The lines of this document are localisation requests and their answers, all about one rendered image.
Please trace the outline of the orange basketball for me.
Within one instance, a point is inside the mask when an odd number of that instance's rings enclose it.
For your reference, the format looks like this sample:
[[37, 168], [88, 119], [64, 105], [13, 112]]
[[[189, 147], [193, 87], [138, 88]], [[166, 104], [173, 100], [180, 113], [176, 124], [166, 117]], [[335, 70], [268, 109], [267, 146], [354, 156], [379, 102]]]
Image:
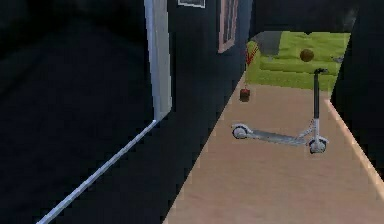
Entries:
[[314, 52], [310, 49], [303, 49], [300, 52], [300, 59], [304, 62], [310, 62], [314, 58]]

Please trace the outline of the red house plant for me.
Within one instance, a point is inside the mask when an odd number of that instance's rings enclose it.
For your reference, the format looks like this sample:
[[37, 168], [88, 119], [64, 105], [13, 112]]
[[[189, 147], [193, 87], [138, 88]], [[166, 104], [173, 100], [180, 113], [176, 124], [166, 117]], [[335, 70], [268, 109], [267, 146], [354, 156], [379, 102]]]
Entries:
[[[245, 69], [248, 69], [258, 52], [258, 44], [254, 41], [249, 41], [246, 45]], [[244, 78], [244, 86], [240, 90], [239, 99], [241, 102], [248, 102], [250, 98], [250, 90], [248, 89], [247, 78]]]

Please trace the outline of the white room door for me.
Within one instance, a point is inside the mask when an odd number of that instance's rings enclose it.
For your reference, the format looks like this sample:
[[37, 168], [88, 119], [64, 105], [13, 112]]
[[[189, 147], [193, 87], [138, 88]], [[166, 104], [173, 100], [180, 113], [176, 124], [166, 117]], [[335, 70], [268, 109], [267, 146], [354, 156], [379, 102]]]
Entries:
[[167, 0], [144, 0], [154, 119], [172, 108]]

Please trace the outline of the white kick scooter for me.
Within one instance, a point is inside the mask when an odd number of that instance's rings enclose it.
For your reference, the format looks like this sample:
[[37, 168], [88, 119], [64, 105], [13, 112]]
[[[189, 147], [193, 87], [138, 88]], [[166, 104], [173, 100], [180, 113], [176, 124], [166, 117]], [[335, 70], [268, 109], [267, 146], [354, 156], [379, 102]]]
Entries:
[[236, 139], [258, 139], [262, 141], [287, 144], [292, 146], [306, 145], [311, 154], [324, 153], [329, 140], [320, 135], [320, 88], [319, 75], [327, 73], [327, 68], [317, 68], [313, 74], [313, 117], [309, 127], [297, 136], [272, 133], [252, 129], [246, 124], [237, 123], [232, 125], [232, 135]]

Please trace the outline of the pink framed picture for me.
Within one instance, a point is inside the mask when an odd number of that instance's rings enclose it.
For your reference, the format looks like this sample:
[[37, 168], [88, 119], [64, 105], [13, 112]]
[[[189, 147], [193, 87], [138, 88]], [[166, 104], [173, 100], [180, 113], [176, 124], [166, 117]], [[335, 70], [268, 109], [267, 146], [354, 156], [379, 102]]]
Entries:
[[220, 0], [219, 53], [224, 53], [235, 44], [238, 1]]

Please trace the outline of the grey cushion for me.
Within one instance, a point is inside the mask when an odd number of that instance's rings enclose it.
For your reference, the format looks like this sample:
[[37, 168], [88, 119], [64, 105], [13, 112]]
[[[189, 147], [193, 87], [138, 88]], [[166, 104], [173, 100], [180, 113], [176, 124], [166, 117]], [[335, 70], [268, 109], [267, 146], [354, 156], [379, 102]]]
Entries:
[[252, 40], [258, 44], [262, 54], [277, 55], [281, 36], [281, 31], [262, 31], [252, 37]]

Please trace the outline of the white framed picture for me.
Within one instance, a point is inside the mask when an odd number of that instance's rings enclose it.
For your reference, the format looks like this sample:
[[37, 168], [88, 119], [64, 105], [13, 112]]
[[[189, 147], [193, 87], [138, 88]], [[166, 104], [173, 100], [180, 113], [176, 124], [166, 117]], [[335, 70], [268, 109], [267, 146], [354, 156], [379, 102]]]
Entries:
[[177, 0], [177, 4], [186, 7], [205, 8], [205, 0]]

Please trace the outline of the green sofa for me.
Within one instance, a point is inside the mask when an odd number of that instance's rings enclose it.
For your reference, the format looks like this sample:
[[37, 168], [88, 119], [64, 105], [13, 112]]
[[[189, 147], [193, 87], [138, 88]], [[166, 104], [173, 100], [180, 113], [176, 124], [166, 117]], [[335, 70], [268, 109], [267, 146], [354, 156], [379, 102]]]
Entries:
[[[333, 57], [344, 57], [349, 33], [281, 31], [282, 36], [277, 55], [264, 55], [259, 46], [252, 63], [245, 69], [247, 83], [311, 89], [313, 73], [317, 68], [328, 72], [319, 76], [320, 89], [330, 91], [336, 82], [341, 64]], [[310, 49], [314, 58], [310, 62], [300, 59], [300, 52]]]

